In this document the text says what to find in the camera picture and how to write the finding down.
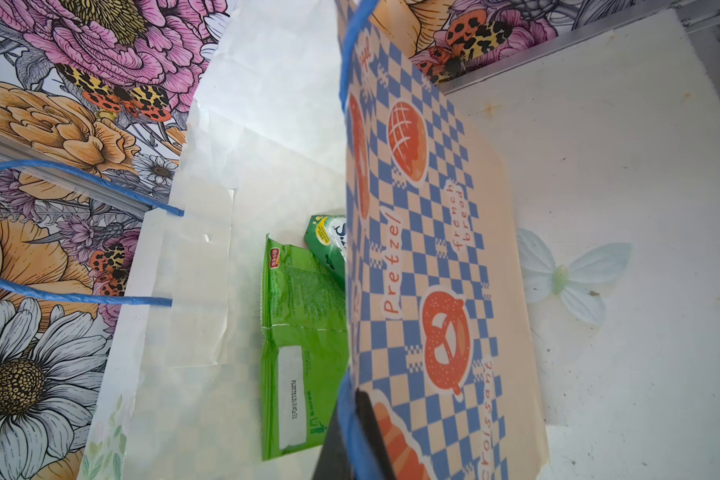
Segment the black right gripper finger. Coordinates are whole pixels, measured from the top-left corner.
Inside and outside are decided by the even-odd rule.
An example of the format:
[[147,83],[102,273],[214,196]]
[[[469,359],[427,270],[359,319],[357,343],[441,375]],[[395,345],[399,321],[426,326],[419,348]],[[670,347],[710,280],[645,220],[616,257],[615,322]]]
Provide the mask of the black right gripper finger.
[[313,479],[396,478],[370,397],[341,389]]

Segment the green chips snack bag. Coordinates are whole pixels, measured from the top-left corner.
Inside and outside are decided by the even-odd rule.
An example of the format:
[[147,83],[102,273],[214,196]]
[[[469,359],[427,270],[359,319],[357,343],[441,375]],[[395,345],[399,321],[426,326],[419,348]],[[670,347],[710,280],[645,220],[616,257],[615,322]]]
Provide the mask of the green chips snack bag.
[[315,255],[267,239],[261,275],[262,458],[323,444],[348,366],[344,290]]

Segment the green Fox's candy bag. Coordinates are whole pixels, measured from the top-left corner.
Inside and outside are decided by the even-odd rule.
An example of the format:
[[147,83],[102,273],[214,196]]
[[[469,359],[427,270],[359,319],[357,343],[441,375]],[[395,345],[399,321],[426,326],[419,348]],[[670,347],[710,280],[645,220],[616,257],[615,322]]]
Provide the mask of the green Fox's candy bag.
[[305,243],[319,262],[326,267],[338,285],[345,289],[346,217],[313,215],[304,235]]

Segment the blue checkered paper bag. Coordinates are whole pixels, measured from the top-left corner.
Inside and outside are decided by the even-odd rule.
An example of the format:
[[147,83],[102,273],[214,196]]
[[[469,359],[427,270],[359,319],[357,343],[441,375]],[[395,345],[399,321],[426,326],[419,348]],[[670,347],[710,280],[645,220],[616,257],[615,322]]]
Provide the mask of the blue checkered paper bag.
[[503,160],[366,4],[239,4],[146,215],[80,475],[313,479],[262,458],[267,239],[346,217],[348,366],[395,479],[533,479],[548,459]]

